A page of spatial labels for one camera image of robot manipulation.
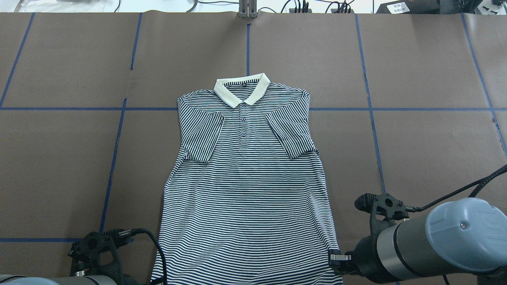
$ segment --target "metal bracket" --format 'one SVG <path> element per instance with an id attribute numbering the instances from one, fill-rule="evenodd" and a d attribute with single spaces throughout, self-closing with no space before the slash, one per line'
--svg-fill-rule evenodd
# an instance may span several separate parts
<path id="1" fill-rule="evenodd" d="M 239 0 L 240 18 L 257 18 L 257 0 Z"/>

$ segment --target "folded sleeve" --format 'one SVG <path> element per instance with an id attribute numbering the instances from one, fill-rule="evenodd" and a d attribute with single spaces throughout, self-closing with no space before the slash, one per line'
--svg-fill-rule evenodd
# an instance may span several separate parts
<path id="1" fill-rule="evenodd" d="M 317 150 L 308 129 L 309 107 L 310 93 L 303 91 L 298 100 L 265 115 L 266 122 L 290 159 Z"/>
<path id="2" fill-rule="evenodd" d="M 224 117 L 204 112 L 178 99 L 179 124 L 182 131 L 181 149 L 185 160 L 209 162 L 219 138 Z"/>

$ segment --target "striped shirt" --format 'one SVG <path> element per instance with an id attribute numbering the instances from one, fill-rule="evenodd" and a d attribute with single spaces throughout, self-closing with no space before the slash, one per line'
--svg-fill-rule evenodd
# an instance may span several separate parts
<path id="1" fill-rule="evenodd" d="M 265 74 L 178 99 L 182 143 L 159 234 L 168 284 L 342 283 L 328 266 L 338 244 L 309 103 Z"/>

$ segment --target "white label sticker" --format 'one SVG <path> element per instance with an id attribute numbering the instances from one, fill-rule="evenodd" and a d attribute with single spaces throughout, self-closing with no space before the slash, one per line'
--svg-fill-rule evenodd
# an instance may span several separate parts
<path id="1" fill-rule="evenodd" d="M 400 14 L 400 13 L 410 12 L 410 10 L 409 10 L 407 4 L 405 4 L 405 2 L 387 5 L 387 8 L 389 9 L 389 12 L 391 12 L 391 14 Z"/>

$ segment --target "shirt collar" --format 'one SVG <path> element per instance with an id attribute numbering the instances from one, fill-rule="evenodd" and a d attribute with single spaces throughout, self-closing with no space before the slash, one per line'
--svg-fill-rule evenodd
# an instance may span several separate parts
<path id="1" fill-rule="evenodd" d="M 255 90 L 252 92 L 250 97 L 248 97 L 245 101 L 242 101 L 241 99 L 236 97 L 224 86 L 224 84 L 226 83 L 231 82 L 239 83 L 252 79 L 259 79 L 259 82 L 257 83 L 257 86 L 255 87 Z M 220 97 L 220 99 L 222 99 L 222 101 L 224 101 L 227 105 L 229 105 L 232 108 L 236 108 L 240 103 L 243 102 L 247 103 L 248 105 L 255 104 L 255 102 L 259 101 L 259 99 L 261 99 L 262 96 L 264 96 L 270 83 L 271 81 L 269 80 L 269 78 L 264 73 L 261 73 L 247 77 L 217 79 L 215 88 L 213 90 Z"/>

